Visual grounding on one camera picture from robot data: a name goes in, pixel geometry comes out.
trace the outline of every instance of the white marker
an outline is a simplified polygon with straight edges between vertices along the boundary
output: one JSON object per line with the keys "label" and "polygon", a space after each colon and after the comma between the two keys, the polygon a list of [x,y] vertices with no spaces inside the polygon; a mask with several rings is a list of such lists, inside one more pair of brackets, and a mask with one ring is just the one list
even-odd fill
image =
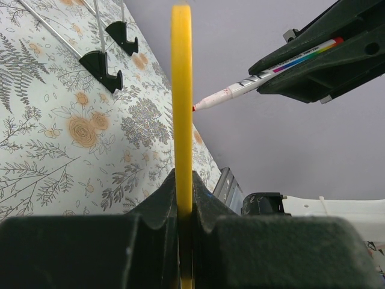
{"label": "white marker", "polygon": [[271,78],[278,74],[292,68],[298,63],[304,62],[310,58],[317,56],[318,54],[329,50],[330,48],[343,42],[343,39],[337,37],[335,39],[328,40],[323,44],[320,44],[306,52],[301,53],[293,58],[290,58],[278,65],[271,67],[270,69],[264,70],[257,75],[252,75],[240,82],[230,85],[228,88],[221,90],[220,92],[214,93],[207,98],[202,99],[200,102],[192,107],[192,111],[202,110],[204,108],[210,108],[214,105],[221,104],[222,102],[228,101],[238,96],[244,95],[254,89],[257,89],[262,84],[266,83]]}

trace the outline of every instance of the floral pattern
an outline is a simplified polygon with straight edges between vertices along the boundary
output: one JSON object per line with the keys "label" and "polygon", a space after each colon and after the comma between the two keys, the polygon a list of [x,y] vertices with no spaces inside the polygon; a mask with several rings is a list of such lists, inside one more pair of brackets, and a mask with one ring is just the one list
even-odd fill
{"label": "floral pattern", "polygon": [[[100,49],[79,0],[27,3],[80,54]],[[99,0],[103,21],[119,1]],[[104,33],[111,94],[18,1],[0,0],[0,221],[11,216],[125,213],[174,167],[171,85],[128,10],[129,57]],[[194,170],[213,190],[220,171],[193,128]]]}

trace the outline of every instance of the white rod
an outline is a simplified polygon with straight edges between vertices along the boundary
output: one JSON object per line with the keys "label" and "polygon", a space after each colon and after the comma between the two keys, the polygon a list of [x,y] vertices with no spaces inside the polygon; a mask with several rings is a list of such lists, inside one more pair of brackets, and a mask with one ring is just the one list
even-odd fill
{"label": "white rod", "polygon": [[122,11],[122,21],[125,21],[125,3],[123,0],[120,0],[120,9]]}
{"label": "white rod", "polygon": [[[81,0],[81,1],[83,2],[84,6],[89,10],[89,12],[91,12],[91,14],[96,17],[96,12],[95,12],[94,8],[92,8],[92,6],[90,4],[88,4],[88,2],[86,0]],[[100,21],[103,24],[104,28],[106,28],[108,26],[107,23],[104,22],[102,19]]]}
{"label": "white rod", "polygon": [[97,0],[94,0],[94,6],[95,6],[95,12],[96,12],[96,21],[99,27],[100,43],[102,44],[102,53],[104,53],[106,52],[106,44],[104,42],[103,27],[102,27],[102,21],[100,20],[99,6],[97,5]]}
{"label": "white rod", "polygon": [[51,32],[51,34],[53,34],[55,37],[57,37],[58,38],[58,40],[61,42],[61,43],[64,43],[66,46],[67,46],[67,48],[69,49],[69,50],[71,50],[72,51],[72,53],[74,53],[76,56],[77,56],[77,58],[78,58],[78,60],[80,59],[80,58],[82,58],[82,55],[75,49],[75,48],[73,48],[72,47],[72,45],[63,37],[63,36],[61,36],[56,30],[54,30],[53,29],[53,27],[52,26],[50,26],[49,24],[48,24],[48,22],[46,22],[39,14],[37,14],[36,13],[36,11],[35,10],[33,10],[26,2],[24,2],[24,0],[19,0],[19,2],[35,17],[35,18],[37,18],[39,21],[41,21],[42,22],[42,24],[43,24],[43,26],[49,31],[49,32]]}

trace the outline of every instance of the black clip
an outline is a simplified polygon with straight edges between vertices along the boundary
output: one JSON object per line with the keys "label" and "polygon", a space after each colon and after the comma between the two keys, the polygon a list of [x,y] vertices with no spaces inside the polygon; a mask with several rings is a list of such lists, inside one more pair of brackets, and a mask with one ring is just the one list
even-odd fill
{"label": "black clip", "polygon": [[127,41],[126,22],[113,22],[105,30],[128,55],[139,52],[138,37],[135,37],[134,42]]}
{"label": "black clip", "polygon": [[79,62],[111,93],[114,93],[116,89],[122,90],[122,71],[118,71],[116,76],[108,74],[107,52],[91,51],[84,54]]}

